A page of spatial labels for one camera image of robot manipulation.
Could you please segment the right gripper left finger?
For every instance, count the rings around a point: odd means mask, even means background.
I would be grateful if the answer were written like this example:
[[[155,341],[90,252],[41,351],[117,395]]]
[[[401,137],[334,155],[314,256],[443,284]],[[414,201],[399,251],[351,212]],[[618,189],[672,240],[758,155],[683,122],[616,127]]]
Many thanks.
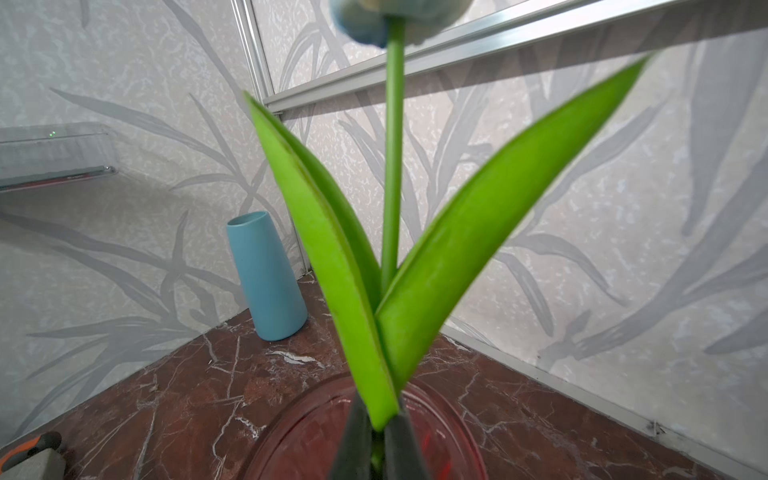
[[[372,442],[373,429],[367,409],[360,396],[355,394],[328,478],[370,480]]]

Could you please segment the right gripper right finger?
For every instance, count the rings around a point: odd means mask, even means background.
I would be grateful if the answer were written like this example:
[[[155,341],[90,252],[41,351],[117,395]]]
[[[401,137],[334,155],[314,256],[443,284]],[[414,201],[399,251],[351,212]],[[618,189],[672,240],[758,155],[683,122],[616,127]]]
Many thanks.
[[[405,413],[393,417],[384,429],[384,473],[388,480],[430,479],[412,423]]]

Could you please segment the pink glass vase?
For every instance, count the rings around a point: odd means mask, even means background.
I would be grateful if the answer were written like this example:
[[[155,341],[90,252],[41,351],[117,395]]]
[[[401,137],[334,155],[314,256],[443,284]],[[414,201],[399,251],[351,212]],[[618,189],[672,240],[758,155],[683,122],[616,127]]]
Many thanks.
[[[400,412],[376,432],[352,377],[301,394],[262,432],[242,479],[485,479],[479,448],[436,390],[412,381]]]

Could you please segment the white tulip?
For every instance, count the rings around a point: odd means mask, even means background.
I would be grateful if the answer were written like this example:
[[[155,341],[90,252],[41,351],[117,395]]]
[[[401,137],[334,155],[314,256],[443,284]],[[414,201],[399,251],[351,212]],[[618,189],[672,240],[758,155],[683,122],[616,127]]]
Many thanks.
[[[499,149],[442,208],[405,258],[399,231],[405,50],[437,35],[465,1],[334,1],[336,26],[386,52],[382,251],[318,158],[255,99],[252,121],[332,315],[376,432],[400,412],[402,390],[443,324],[508,236],[624,101],[637,60],[542,117]]]

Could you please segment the teal ceramic vase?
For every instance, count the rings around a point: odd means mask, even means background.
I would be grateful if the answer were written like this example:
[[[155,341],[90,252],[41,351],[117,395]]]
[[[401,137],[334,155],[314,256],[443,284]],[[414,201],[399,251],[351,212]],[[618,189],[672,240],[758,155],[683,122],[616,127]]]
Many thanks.
[[[238,216],[227,223],[226,232],[258,336],[279,341],[298,332],[308,310],[270,215]]]

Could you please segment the clear acrylic wall shelf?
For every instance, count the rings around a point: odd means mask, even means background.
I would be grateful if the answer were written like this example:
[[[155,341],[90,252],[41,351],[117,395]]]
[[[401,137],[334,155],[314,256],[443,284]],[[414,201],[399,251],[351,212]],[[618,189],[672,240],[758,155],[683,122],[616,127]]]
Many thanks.
[[[1,130],[3,193],[90,180],[118,170],[116,133],[96,122]]]

